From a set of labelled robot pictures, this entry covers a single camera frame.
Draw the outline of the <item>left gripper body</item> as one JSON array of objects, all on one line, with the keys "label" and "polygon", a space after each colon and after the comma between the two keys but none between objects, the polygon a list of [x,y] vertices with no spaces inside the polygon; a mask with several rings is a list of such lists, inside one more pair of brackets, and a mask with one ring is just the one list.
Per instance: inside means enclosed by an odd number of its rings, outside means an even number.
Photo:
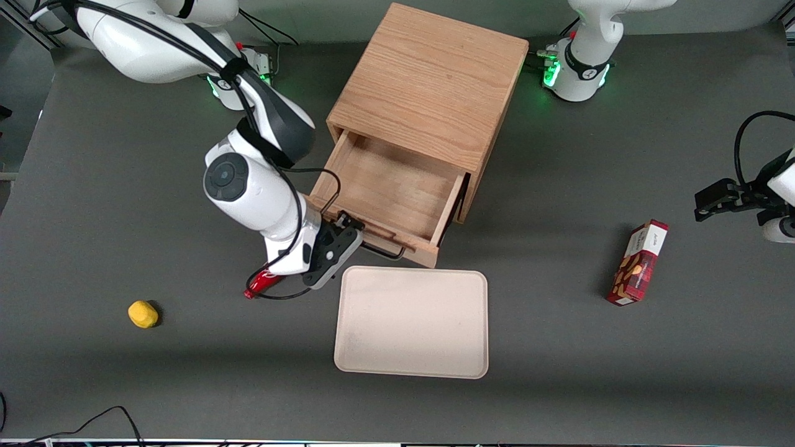
[{"label": "left gripper body", "polygon": [[741,187],[743,204],[777,213],[791,213],[794,204],[793,149],[765,164],[755,179]]}]

